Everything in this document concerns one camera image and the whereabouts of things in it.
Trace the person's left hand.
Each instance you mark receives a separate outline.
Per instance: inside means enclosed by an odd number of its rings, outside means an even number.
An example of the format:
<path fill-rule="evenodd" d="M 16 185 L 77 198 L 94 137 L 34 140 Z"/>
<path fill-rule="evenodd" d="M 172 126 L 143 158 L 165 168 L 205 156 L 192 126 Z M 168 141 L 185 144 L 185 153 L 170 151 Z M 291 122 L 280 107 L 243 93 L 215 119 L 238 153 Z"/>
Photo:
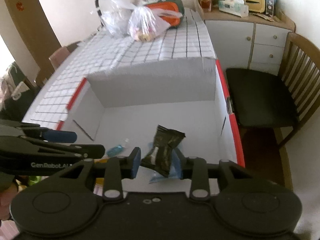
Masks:
<path fill-rule="evenodd" d="M 7 207 L 18 194 L 18 186 L 11 184 L 6 190 L 1 192 L 1 207 Z"/>

